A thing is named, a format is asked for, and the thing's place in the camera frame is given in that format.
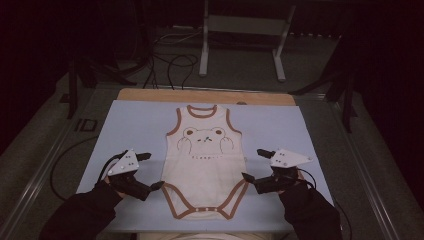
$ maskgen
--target white surface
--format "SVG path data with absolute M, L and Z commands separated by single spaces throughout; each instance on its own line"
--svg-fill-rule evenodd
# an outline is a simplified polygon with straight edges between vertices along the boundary
M 93 150 L 78 192 L 90 191 L 113 155 L 127 149 L 149 152 L 151 158 L 140 162 L 135 177 L 146 185 L 160 180 L 166 157 L 166 133 L 177 123 L 176 109 L 190 103 L 114 101 Z M 191 104 L 211 107 L 213 104 Z M 310 172 L 318 191 L 332 203 L 319 160 L 315 154 L 300 109 L 295 106 L 249 106 L 221 104 L 230 109 L 233 127 L 242 132 L 247 171 L 255 178 L 268 177 L 270 160 L 257 155 L 257 149 L 279 148 L 310 156 L 311 163 L 301 166 Z M 292 230 L 284 220 L 284 208 L 276 193 L 258 195 L 253 185 L 242 199 L 231 220 L 193 221 L 172 217 L 161 190 L 152 192 L 145 202 L 127 197 L 116 207 L 117 216 L 109 231 L 128 232 L 281 232 Z

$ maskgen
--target white onesie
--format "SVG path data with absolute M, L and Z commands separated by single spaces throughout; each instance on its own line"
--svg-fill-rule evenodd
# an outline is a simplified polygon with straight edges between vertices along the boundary
M 229 110 L 187 106 L 167 133 L 162 190 L 177 219 L 231 219 L 247 190 L 241 132 Z

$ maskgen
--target metal frame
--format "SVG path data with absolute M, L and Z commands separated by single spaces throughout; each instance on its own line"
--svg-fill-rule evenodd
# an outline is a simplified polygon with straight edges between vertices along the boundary
M 205 9 L 203 16 L 203 47 L 200 57 L 199 75 L 205 77 L 208 71 L 209 58 L 209 31 L 218 32 L 234 32 L 234 33 L 252 33 L 280 36 L 281 40 L 277 48 L 272 51 L 277 80 L 279 82 L 286 81 L 283 64 L 281 62 L 281 53 L 284 43 L 289 34 L 290 23 L 293 19 L 296 6 L 291 6 L 287 19 L 262 19 L 262 18 L 247 18 L 247 17 L 229 17 L 219 15 L 209 15 L 209 0 L 205 0 Z

